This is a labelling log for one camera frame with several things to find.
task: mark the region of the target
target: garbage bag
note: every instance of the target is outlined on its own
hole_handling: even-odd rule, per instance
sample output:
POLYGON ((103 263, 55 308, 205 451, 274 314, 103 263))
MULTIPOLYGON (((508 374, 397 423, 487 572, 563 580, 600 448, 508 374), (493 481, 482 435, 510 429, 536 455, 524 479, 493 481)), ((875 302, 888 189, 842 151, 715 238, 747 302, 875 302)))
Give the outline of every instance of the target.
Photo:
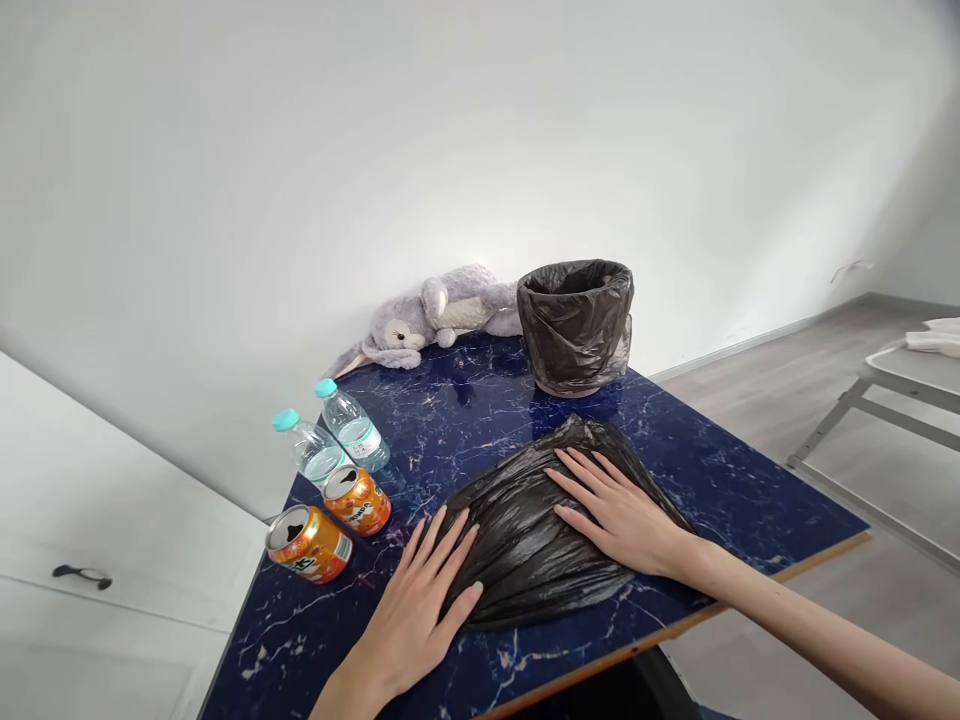
POLYGON ((588 456, 592 450, 606 455, 677 525, 693 532, 623 432, 570 415, 560 428, 500 461, 447 501, 441 537, 465 507, 470 508, 468 527, 480 524, 444 606, 445 612, 463 590, 481 581, 483 594, 467 620, 468 630, 508 630, 553 620, 606 600, 633 577, 632 570, 609 559, 553 511, 559 504, 587 513, 543 472, 554 468, 571 476, 554 453, 567 447, 588 456))
POLYGON ((523 347, 537 385, 584 397, 620 378, 630 357, 633 273, 607 260, 545 265, 517 283, 523 347))

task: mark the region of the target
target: plush rabbit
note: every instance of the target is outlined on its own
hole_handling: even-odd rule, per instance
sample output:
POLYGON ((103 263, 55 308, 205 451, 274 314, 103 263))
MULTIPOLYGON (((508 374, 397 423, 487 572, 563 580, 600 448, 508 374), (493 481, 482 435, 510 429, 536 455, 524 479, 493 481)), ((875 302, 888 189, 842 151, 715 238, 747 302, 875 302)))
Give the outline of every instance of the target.
POLYGON ((370 334, 340 355, 324 376, 340 377, 369 362, 410 370, 430 343, 450 347, 457 335, 474 330, 499 337, 521 332, 517 284, 497 282, 476 264, 427 279, 419 295, 385 302, 373 314, 370 334))

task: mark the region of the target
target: plastic water bottle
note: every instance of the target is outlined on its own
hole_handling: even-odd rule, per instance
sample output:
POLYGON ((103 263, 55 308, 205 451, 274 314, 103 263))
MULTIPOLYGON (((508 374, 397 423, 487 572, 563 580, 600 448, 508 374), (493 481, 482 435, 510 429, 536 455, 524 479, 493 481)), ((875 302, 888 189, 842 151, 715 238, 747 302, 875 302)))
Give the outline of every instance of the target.
POLYGON ((273 429, 286 435, 297 470, 318 488, 334 470, 349 460, 343 448, 322 427, 300 419, 296 410, 284 410, 273 418, 273 429))
POLYGON ((313 392, 323 400, 323 421, 357 465, 376 472, 390 462, 390 448, 360 403, 330 378, 314 385, 313 392))

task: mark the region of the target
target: teal bottle cap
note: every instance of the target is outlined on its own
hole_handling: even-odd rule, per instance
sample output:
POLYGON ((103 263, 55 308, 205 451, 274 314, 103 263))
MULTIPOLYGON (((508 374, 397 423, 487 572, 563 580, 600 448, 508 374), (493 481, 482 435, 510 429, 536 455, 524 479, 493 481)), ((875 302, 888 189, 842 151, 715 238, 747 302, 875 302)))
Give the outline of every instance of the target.
POLYGON ((300 413, 291 408, 287 408, 274 415, 273 422, 270 424, 273 425, 273 429, 277 432, 286 432, 298 422, 300 422, 300 413))
POLYGON ((324 378, 313 386, 313 392, 318 398, 330 397, 337 391, 337 384, 330 378, 324 378))

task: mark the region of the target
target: hand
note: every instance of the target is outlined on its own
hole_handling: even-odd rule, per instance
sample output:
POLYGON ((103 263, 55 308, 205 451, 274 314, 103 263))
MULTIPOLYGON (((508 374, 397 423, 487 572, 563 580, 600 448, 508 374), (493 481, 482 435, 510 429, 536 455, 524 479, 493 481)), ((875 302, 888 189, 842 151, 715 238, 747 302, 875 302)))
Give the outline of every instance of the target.
POLYGON ((467 513, 460 513, 439 544, 446 505, 419 547, 425 521, 417 524, 367 629, 324 686, 311 718, 372 719, 440 664, 483 591, 483 585, 474 583, 439 620, 443 599, 477 538, 479 525, 474 525, 454 549, 467 513))
POLYGON ((674 524, 640 487, 600 453, 593 456, 603 469, 573 448, 556 453, 583 484, 552 468, 544 472, 589 510, 599 525, 562 505, 554 507, 557 515, 621 565, 647 575, 682 580, 685 561, 699 539, 674 524))

